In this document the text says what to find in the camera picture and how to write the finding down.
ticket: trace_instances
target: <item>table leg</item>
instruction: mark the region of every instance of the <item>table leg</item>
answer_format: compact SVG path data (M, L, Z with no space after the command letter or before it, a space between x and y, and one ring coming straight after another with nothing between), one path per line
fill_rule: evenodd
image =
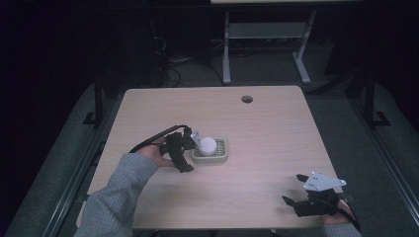
M304 84L310 84L311 82L310 78L308 77L307 71L305 70L304 63L302 62L302 55L304 54L305 46L307 45L308 38L310 36L315 14L316 14L315 10L310 12L308 21L304 28L304 32L302 33L301 46L299 47L298 51L293 52L293 60L296 64L296 68L298 69L302 83Z

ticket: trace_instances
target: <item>small tray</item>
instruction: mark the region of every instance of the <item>small tray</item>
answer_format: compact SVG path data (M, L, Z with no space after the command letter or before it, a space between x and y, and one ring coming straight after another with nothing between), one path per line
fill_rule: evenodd
M213 156L202 156L200 150L194 148L192 153L192 161L197 164L221 163L227 160L227 143L224 138L213 137L216 141L216 151Z

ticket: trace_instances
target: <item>white ball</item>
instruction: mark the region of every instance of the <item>white ball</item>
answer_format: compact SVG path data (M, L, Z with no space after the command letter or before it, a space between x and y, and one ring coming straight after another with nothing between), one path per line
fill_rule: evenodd
M205 137L200 141L199 147L202 156L213 156L216 152L216 141L212 137Z

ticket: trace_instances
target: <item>hand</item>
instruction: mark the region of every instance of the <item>hand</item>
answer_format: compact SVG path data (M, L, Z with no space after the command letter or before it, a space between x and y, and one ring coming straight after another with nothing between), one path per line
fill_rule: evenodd
M153 143L163 143L166 139L165 136L162 136L160 138L157 138ZM154 163L157 165L157 167L175 167L173 164L173 161L164 159L160 155L160 148L157 145L148 145L144 146L141 149L139 149L136 153L143 155L147 158L150 158Z
M341 201L338 202L338 208L341 208L343 210L345 210L346 212L348 212L348 214L350 214L352 217L354 217L354 213L352 213L351 208L349 208L346 204L342 203ZM323 224L327 225L327 224L343 224L343 223L347 223L350 222L343 214L337 212L334 215L329 215L329 214L325 214L325 215L320 215L321 220L323 221Z

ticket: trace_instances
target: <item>metal frame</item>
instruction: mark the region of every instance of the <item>metal frame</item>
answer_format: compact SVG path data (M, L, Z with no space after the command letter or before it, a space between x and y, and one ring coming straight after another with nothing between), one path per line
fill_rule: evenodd
M229 60L229 39L301 39L298 50L293 52L293 60L298 69L302 83L310 84L311 80L302 62L302 56L311 33L316 10L312 10L305 23L262 23L246 24L229 22L229 13L225 13L224 25L224 54L222 56L222 83L231 84L230 60Z

